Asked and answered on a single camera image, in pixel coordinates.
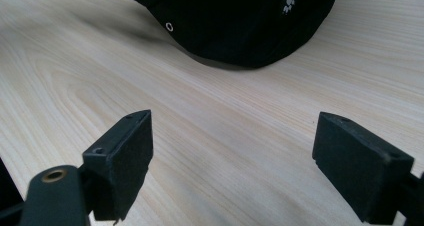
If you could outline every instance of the cap eyelet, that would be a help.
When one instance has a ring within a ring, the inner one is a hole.
[[[169,32],[174,31],[174,26],[172,26],[172,24],[170,22],[166,23],[165,27]]]

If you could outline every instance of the black cap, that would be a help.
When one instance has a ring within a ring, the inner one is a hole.
[[[335,0],[135,0],[187,51],[259,67],[293,53],[316,32]]]

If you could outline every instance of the wood grain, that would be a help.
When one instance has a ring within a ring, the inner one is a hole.
[[[420,175],[423,25],[423,0],[337,0],[297,52],[243,70],[194,60],[131,0],[0,0],[0,155],[25,195],[151,109],[154,159],[121,225],[362,225],[311,158],[318,114],[358,122]]]

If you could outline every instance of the table surface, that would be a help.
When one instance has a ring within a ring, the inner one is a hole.
[[[336,0],[305,46],[245,70],[193,59],[132,0],[0,0],[0,155],[25,196],[151,109],[154,158],[120,225],[363,225],[312,160],[318,115],[361,124],[420,175],[423,26],[424,0]]]

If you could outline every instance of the light wooden table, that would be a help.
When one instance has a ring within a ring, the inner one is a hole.
[[[311,158],[318,114],[358,122],[420,175],[423,27],[424,0],[337,0],[304,47],[240,70],[193,60],[131,0],[0,0],[0,155],[25,196],[151,109],[154,159],[120,225],[362,225]]]

